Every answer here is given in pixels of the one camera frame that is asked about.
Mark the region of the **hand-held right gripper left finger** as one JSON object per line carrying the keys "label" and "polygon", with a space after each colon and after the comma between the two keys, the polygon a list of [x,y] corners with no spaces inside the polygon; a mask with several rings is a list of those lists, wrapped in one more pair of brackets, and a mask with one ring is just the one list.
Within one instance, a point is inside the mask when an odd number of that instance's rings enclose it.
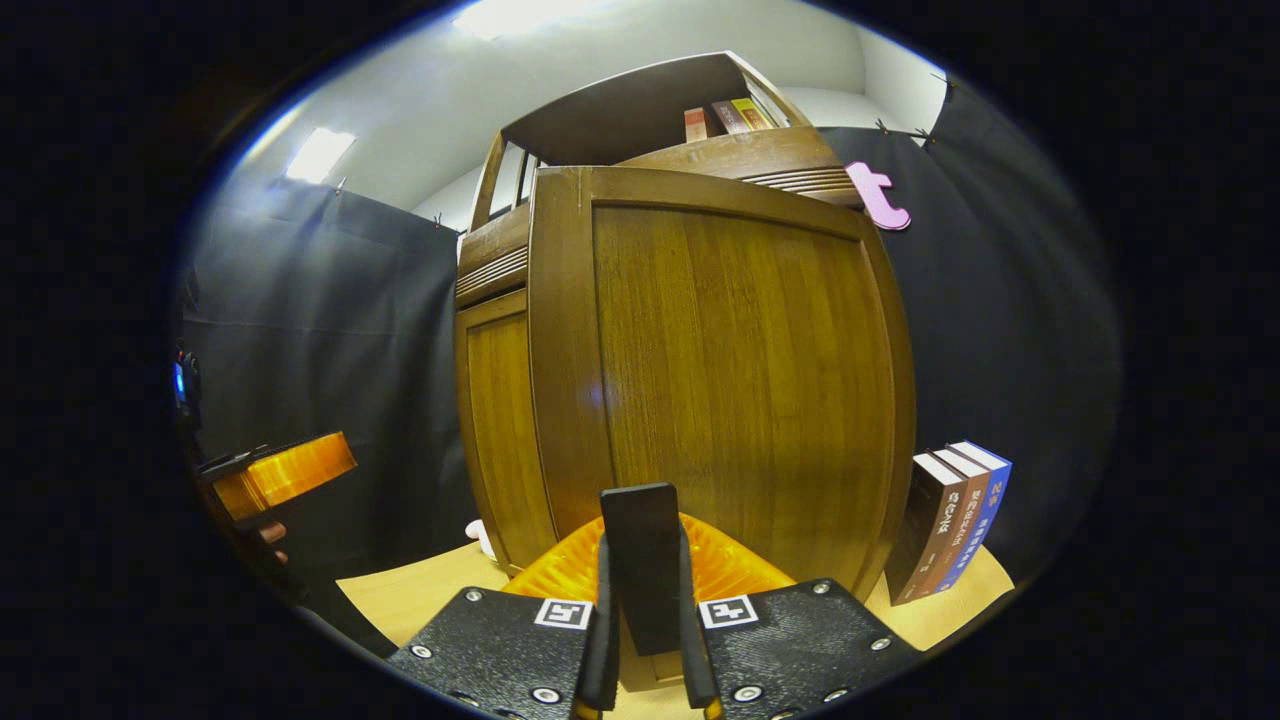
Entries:
{"label": "hand-held right gripper left finger", "polygon": [[600,719],[620,675],[609,561],[596,518],[502,588],[458,591],[388,662],[485,719]]}

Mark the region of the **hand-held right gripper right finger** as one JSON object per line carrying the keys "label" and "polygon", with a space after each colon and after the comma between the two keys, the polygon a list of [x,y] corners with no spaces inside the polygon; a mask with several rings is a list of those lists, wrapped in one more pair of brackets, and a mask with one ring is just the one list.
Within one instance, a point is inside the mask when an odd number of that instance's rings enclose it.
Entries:
{"label": "hand-held right gripper right finger", "polygon": [[680,653],[704,717],[819,719],[920,662],[836,579],[795,580],[712,524],[680,523]]}

